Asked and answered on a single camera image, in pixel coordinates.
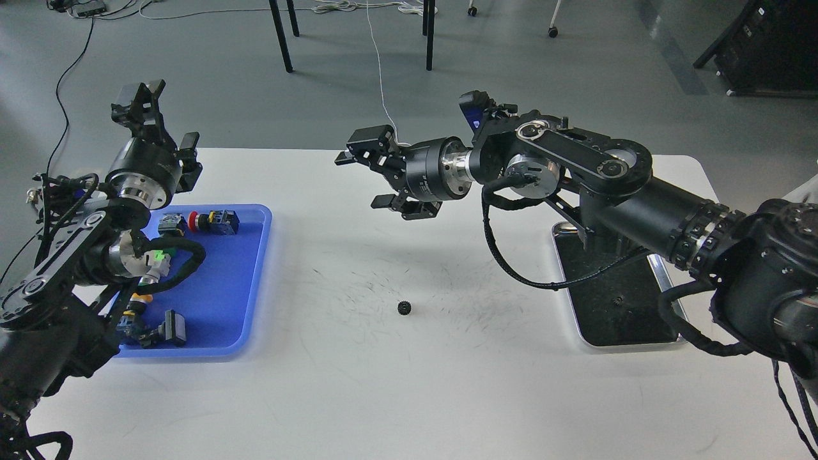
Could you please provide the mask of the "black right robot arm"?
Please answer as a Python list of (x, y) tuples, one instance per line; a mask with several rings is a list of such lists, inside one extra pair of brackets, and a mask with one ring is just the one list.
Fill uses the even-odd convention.
[[(657, 254), (691, 281), (658, 295), (658, 316), (710, 355), (760, 353), (773, 372), (789, 365), (809, 432), (799, 437), (816, 455), (816, 204), (771, 199), (753, 213), (684, 191), (655, 177), (642, 144), (573, 127), (485, 91), (467, 91), (459, 108), (473, 131), (401, 145), (396, 128), (353, 132), (336, 165), (359, 164), (383, 176), (392, 194), (371, 206), (406, 220), (431, 219), (444, 201), (482, 186), (483, 232), (497, 264), (518, 282), (561, 290), (632, 259)], [(489, 210), (546, 203), (578, 230), (588, 251), (614, 250), (611, 264), (575, 280), (534, 282), (500, 253)]]

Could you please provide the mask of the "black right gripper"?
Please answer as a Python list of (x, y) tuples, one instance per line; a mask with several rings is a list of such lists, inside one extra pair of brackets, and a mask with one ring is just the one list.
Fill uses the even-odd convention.
[(458, 137), (398, 146), (394, 127), (378, 125), (354, 131), (335, 164), (364, 165), (398, 192), (375, 196), (372, 209), (385, 208), (405, 220), (420, 220), (435, 218), (442, 201), (461, 200), (468, 194), (474, 181), (468, 170), (471, 153)]

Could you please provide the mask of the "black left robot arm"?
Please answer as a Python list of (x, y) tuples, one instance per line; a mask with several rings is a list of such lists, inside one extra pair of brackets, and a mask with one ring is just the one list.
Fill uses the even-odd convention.
[(190, 192), (203, 166), (199, 134), (176, 144), (158, 100), (164, 80), (122, 88), (111, 118), (131, 137), (105, 178), (39, 175), (43, 209), (35, 267), (2, 296), (2, 458), (40, 459), (38, 447), (64, 431), (32, 436), (27, 422), (39, 400), (58, 393), (65, 378), (90, 378), (120, 351), (116, 327), (132, 295), (175, 288), (206, 258), (182, 236), (148, 239), (152, 210)]

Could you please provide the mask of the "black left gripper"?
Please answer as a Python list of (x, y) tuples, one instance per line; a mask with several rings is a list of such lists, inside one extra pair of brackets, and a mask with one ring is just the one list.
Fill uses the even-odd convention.
[(169, 206), (175, 193), (192, 191), (203, 172), (196, 151), (199, 132), (182, 137), (175, 157), (172, 151), (155, 145), (167, 144), (158, 107), (165, 87), (163, 79), (128, 84), (111, 104), (111, 119), (131, 131), (133, 139), (115, 158), (105, 182), (117, 196), (138, 201), (149, 210)]

